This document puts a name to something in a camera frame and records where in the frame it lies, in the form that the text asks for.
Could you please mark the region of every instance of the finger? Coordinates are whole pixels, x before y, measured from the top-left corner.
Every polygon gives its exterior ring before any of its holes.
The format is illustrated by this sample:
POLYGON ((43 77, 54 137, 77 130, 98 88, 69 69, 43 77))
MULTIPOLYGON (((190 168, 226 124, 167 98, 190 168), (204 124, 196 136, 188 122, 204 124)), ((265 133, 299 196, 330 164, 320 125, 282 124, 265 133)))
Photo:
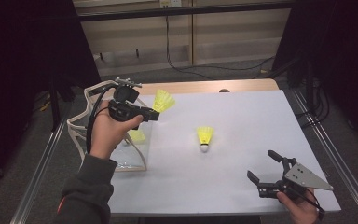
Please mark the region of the finger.
POLYGON ((305 197, 310 199, 311 201, 313 202, 316 202, 315 201, 315 197, 314 197, 314 190, 313 188, 308 188, 308 190, 306 190, 305 192, 305 197))
POLYGON ((281 203, 283 203, 287 209, 289 209, 290 212, 292 212, 293 214, 296 214, 299 212, 299 208, 297 207, 297 205, 290 199, 287 197, 287 195, 283 192, 278 192, 277 193, 277 198, 279 199, 279 201, 281 203))
POLYGON ((99 114, 109 115, 109 110, 106 109, 107 107, 109 107, 109 101, 103 101, 100 104, 100 110, 103 110, 103 111, 101 111, 99 114))
POLYGON ((138 116, 134 117, 133 119, 129 119, 129 120, 125 121, 124 122, 125 128, 127 130, 129 130, 129 129, 138 127, 142 123, 143 120, 144 120, 144 117, 142 115, 138 115, 138 116))

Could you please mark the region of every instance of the shuttlecock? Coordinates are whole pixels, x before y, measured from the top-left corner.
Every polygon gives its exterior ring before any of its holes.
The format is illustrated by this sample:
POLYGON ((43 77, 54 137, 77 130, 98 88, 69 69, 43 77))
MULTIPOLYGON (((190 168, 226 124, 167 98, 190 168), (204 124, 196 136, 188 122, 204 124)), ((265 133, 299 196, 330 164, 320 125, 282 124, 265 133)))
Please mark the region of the shuttlecock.
POLYGON ((209 148, 209 142, 211 141, 212 134, 214 129, 212 127, 199 127, 197 128, 197 135, 200 140, 200 149, 203 152, 206 152, 209 148))
POLYGON ((175 100, 172 96, 164 90, 157 90, 155 101, 153 103, 153 109, 159 113, 164 112, 175 104, 175 100))
POLYGON ((140 129, 129 130, 128 134, 134 143, 140 144, 143 143, 143 141, 146 139, 144 132, 142 132, 140 129))

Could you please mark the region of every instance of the black cable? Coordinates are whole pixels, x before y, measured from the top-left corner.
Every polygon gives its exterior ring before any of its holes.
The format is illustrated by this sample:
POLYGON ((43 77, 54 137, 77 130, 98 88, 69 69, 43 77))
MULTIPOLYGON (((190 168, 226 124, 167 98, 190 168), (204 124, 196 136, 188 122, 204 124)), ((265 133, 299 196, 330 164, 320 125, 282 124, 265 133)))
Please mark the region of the black cable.
POLYGON ((105 108, 102 108, 100 109, 100 111, 98 111, 98 113, 95 114, 95 118, 97 118, 97 116, 105 109, 109 108, 109 106, 105 107, 105 108))
MULTIPOLYGON (((324 40, 325 40, 325 38, 326 38, 326 35, 327 35, 328 30, 329 30, 330 24, 331 24, 331 22, 332 22, 334 13, 335 13, 335 11, 336 11, 336 6, 337 6, 337 0, 334 1, 333 9, 331 10, 331 14, 330 14, 330 17, 329 17, 329 19, 328 19, 327 26, 326 26, 326 28, 325 28, 325 30, 324 30, 324 32, 323 32, 322 40, 320 41, 321 44, 317 47, 317 50, 315 51, 316 53, 318 53, 318 52, 320 51, 320 49, 321 49, 321 47, 322 47, 322 45, 323 45, 323 42, 324 42, 324 40)), ((304 129, 304 128, 306 128, 306 127, 312 125, 312 124, 321 123, 322 121, 324 121, 324 120, 327 118, 327 116, 328 116, 329 113, 330 113, 330 104, 329 104, 329 100, 328 100, 328 97, 327 97, 325 91, 324 91, 324 97, 325 97, 325 101, 326 101, 326 103, 327 103, 327 112, 325 113, 325 115, 324 115, 321 119, 319 119, 319 117, 322 115, 322 112, 323 112, 323 111, 321 110, 321 112, 318 114, 318 117, 316 118, 316 119, 317 119, 316 122, 315 122, 314 120, 311 120, 311 121, 309 121, 309 122, 303 124, 303 125, 301 126, 302 129, 304 129)))
POLYGON ((288 190, 292 191, 295 195, 297 195, 298 197, 302 198, 303 200, 307 201, 307 203, 310 203, 311 205, 313 205, 314 207, 316 207, 319 210, 319 220, 322 221, 322 219, 324 219, 324 210, 322 209, 322 207, 319 205, 318 199, 316 199, 315 195, 310 192, 310 194, 313 196, 313 198, 315 199, 316 203, 311 201, 309 198, 305 197, 304 195, 298 193, 295 189, 292 188, 287 188, 288 190))
POLYGON ((165 21, 167 23, 167 60, 168 60, 168 64, 170 65, 170 67, 173 68, 174 70, 178 71, 178 72, 181 72, 181 73, 189 73, 189 74, 194 74, 194 75, 197 75, 197 76, 200 76, 200 77, 205 77, 205 78, 208 78, 210 80, 216 80, 216 79, 211 78, 211 77, 206 77, 203 74, 199 74, 199 73, 195 73, 195 72, 182 71, 181 69, 176 68, 175 66, 173 66, 173 64, 171 62, 171 55, 170 55, 170 39, 169 39, 170 25, 169 25, 169 22, 168 22, 168 16, 165 17, 165 21))
POLYGON ((95 117, 96 115, 99 113, 95 113, 98 109, 98 106, 100 105, 101 103, 101 100, 103 99, 103 96, 106 94, 107 91, 109 91, 110 89, 112 88, 115 88, 117 87, 116 84, 111 84, 111 85, 108 85, 106 86, 104 89, 103 89, 103 92, 101 92, 100 96, 98 97, 97 101, 95 102, 94 104, 94 107, 92 108, 92 111, 91 111, 91 114, 89 115, 89 124, 87 126, 87 132, 86 132, 86 150, 87 150, 87 153, 90 154, 91 152, 91 135, 92 135, 92 128, 94 126, 94 121, 95 121, 95 117))
POLYGON ((319 111, 318 115, 316 116, 316 118, 319 118, 322 115, 322 113, 324 112, 324 103, 322 101, 322 96, 321 96, 321 87, 319 87, 316 92, 316 98, 321 105, 321 110, 319 111))
MULTIPOLYGON (((187 67, 182 67, 182 68, 177 68, 175 67, 172 62, 171 62, 171 54, 170 54, 170 38, 169 38, 169 31, 170 31, 170 23, 169 23, 169 20, 168 20, 168 16, 165 18, 165 21, 166 21, 166 25, 167 25, 167 61, 168 61, 168 64, 170 65, 170 67, 178 72, 181 72, 181 73, 190 73, 190 74, 194 74, 194 75, 197 75, 197 76, 200 76, 200 77, 205 77, 205 78, 208 78, 208 79, 211 79, 211 80, 216 80, 214 78, 211 78, 211 77, 206 77, 205 75, 203 74, 200 74, 200 73, 195 73, 195 72, 188 72, 188 71, 184 71, 186 69, 191 69, 191 68, 217 68, 217 69, 225 69, 225 70, 232 70, 232 71, 245 71, 245 70, 251 70, 251 69, 254 69, 254 68, 257 68, 257 67, 261 67, 264 63, 268 62, 269 60, 271 59, 274 59, 275 56, 272 56, 272 57, 269 57, 267 58, 266 60, 264 60, 263 62, 261 62, 260 64, 256 65, 256 66, 252 66, 252 67, 247 67, 247 68, 227 68, 227 67, 221 67, 221 66, 215 66, 215 65, 193 65, 193 66, 187 66, 187 67)), ((260 73, 255 76, 255 77, 252 77, 251 79, 255 79, 257 77, 260 76, 260 73)))
MULTIPOLYGON (((314 86, 314 88, 316 88, 317 89, 317 91, 316 91, 316 99, 317 99, 317 102, 316 102, 316 104, 313 106, 313 108, 315 109, 315 111, 316 110, 318 110, 319 109, 319 106, 322 106, 322 109, 321 109, 321 111, 323 110, 323 103, 322 103, 322 97, 320 96, 320 90, 321 90, 321 86, 319 85, 319 86, 314 86)), ((301 117, 303 117, 304 115, 306 115, 306 114, 310 114, 310 110, 308 109, 307 111, 305 111, 305 112, 302 112, 302 113, 295 113, 295 116, 296 116, 296 118, 297 119, 300 119, 301 117)))
POLYGON ((315 124, 318 124, 318 123, 321 123, 322 121, 324 121, 327 116, 330 114, 330 102, 328 100, 328 97, 327 97, 327 94, 325 93, 325 90, 322 90, 322 87, 319 87, 321 89, 321 91, 324 93, 324 99, 326 101, 326 108, 327 108, 327 111, 325 112, 324 116, 321 118, 321 115, 323 113, 323 110, 324 110, 324 104, 323 104, 323 100, 322 100, 322 97, 320 98, 321 100, 321 111, 318 113, 318 115, 316 116, 315 119, 313 120, 310 120, 309 122, 301 125, 301 129, 305 129, 311 125, 315 125, 315 124))
POLYGON ((269 58, 265 59, 263 62, 261 62, 260 64, 255 65, 255 66, 253 66, 253 67, 247 67, 247 68, 227 68, 227 67, 214 66, 214 65, 194 65, 194 66, 184 67, 184 68, 181 68, 181 69, 184 70, 184 69, 189 69, 189 68, 197 68, 197 67, 200 67, 200 68, 218 68, 218 69, 233 70, 233 71, 246 71, 246 70, 251 70, 251 69, 260 67, 260 66, 262 66, 264 63, 266 63, 266 62, 268 62, 269 60, 274 59, 274 58, 275 58, 275 56, 269 57, 269 58))

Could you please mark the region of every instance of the power outlet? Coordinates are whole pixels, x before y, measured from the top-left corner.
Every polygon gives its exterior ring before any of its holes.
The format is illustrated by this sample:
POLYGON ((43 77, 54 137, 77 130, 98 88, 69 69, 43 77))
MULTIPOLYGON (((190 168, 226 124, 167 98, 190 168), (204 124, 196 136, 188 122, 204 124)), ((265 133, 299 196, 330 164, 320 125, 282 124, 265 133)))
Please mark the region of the power outlet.
POLYGON ((159 6, 161 8, 170 7, 171 6, 171 1, 170 0, 159 0, 159 6))
POLYGON ((182 0, 171 0, 171 7, 181 7, 182 0))

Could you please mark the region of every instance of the sleeve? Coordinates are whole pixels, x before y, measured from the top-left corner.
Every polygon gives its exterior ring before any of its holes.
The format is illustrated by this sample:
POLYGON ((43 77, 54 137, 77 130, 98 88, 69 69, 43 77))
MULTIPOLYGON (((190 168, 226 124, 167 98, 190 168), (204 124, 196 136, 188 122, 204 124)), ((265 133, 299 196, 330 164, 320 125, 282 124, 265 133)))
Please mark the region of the sleeve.
POLYGON ((116 166, 115 161, 86 155, 78 174, 64 184, 62 201, 53 223, 109 223, 107 203, 113 194, 110 181, 116 166))

